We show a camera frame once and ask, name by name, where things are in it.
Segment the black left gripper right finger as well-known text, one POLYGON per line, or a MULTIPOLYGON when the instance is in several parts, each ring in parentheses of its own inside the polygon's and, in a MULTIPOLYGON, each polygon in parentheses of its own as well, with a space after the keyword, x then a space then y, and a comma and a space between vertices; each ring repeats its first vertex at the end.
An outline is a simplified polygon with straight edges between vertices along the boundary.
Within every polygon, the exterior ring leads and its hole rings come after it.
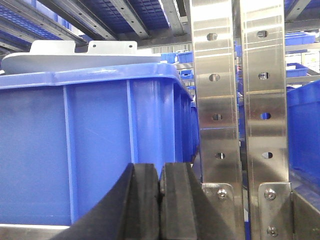
POLYGON ((242 199, 228 183, 200 183, 188 163, 166 163, 160 178, 163 240, 244 240, 242 199))

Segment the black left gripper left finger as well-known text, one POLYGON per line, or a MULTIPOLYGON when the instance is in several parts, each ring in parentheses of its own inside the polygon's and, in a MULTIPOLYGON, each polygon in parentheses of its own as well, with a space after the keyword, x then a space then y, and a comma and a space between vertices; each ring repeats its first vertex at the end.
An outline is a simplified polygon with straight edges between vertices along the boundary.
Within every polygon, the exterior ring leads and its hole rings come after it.
POLYGON ((153 164, 127 165, 112 189, 54 240, 157 240, 159 182, 153 164))

